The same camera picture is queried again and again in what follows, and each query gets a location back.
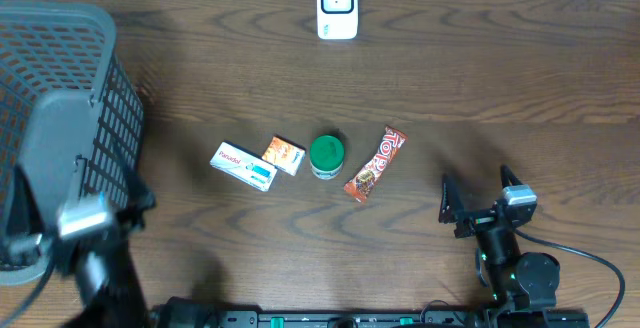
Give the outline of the orange Top chocolate bar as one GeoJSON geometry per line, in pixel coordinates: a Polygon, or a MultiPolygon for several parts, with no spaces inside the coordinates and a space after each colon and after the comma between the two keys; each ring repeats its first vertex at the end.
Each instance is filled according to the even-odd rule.
{"type": "Polygon", "coordinates": [[[344,191],[356,201],[365,203],[376,186],[382,173],[393,161],[394,157],[406,142],[407,135],[391,126],[385,127],[385,132],[372,158],[349,180],[344,191]]]}

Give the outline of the small orange snack box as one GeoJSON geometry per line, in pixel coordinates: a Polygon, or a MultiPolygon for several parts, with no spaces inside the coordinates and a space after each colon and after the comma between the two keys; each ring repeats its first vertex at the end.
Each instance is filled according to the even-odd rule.
{"type": "Polygon", "coordinates": [[[262,159],[277,169],[295,176],[304,161],[306,150],[278,136],[274,136],[262,159]]]}

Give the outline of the green lid white jar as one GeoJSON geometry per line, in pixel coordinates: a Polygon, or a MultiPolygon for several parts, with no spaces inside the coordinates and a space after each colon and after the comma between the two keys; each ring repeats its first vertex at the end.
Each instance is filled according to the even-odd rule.
{"type": "Polygon", "coordinates": [[[317,137],[310,147],[312,173],[321,180],[331,180],[342,170],[345,158],[344,145],[333,135],[317,137]]]}

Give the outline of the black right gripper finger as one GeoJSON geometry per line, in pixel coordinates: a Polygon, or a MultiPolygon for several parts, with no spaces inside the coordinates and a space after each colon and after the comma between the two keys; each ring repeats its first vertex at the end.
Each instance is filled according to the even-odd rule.
{"type": "Polygon", "coordinates": [[[500,166],[500,179],[503,187],[522,185],[521,180],[507,165],[500,166]]]}
{"type": "Polygon", "coordinates": [[[442,197],[440,214],[457,214],[464,211],[464,205],[455,181],[447,174],[442,176],[442,197]]]}

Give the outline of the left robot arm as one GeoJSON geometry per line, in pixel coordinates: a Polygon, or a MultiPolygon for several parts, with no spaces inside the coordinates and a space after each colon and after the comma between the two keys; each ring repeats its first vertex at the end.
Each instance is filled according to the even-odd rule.
{"type": "Polygon", "coordinates": [[[154,194],[135,170],[121,166],[129,204],[114,207],[102,193],[71,198],[46,227],[30,184],[15,167],[10,212],[1,234],[1,260],[28,269],[45,268],[33,290],[2,320],[15,323],[37,300],[55,273],[72,276],[83,302],[69,327],[216,327],[219,315],[185,299],[171,298],[149,309],[130,253],[129,237],[143,229],[143,214],[155,206],[154,194]]]}

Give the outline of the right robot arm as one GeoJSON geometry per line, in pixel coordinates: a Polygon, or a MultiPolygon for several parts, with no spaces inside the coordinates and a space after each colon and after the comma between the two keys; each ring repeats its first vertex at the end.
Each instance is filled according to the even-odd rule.
{"type": "Polygon", "coordinates": [[[467,314],[466,327],[546,327],[545,310],[556,305],[560,265],[546,253],[520,251],[516,229],[531,221],[537,195],[505,165],[502,190],[492,206],[465,209],[454,180],[442,176],[438,221],[455,226],[456,238],[477,240],[476,275],[494,302],[467,314]]]}

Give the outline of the white Panadol box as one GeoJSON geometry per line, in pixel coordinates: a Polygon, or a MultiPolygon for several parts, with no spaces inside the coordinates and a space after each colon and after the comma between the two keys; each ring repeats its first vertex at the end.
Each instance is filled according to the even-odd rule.
{"type": "Polygon", "coordinates": [[[277,169],[272,164],[228,142],[221,143],[209,163],[213,168],[262,192],[270,189],[277,175],[277,169]]]}

